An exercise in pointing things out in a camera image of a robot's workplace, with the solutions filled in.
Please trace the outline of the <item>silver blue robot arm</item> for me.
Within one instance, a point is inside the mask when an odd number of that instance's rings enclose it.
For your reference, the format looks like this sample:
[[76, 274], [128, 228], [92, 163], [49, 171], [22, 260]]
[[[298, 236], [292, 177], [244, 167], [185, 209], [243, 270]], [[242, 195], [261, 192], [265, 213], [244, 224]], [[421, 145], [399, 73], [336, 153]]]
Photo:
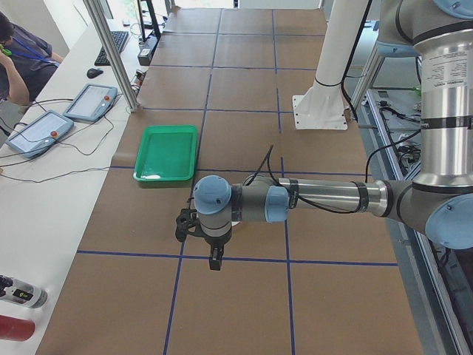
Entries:
[[177, 217], [176, 237], [201, 237], [221, 258], [232, 225], [282, 222], [294, 208], [369, 212], [401, 222], [449, 249], [472, 247], [472, 3], [383, 1], [385, 55], [419, 55], [421, 170], [412, 180], [373, 183], [252, 175], [229, 184], [209, 175]]

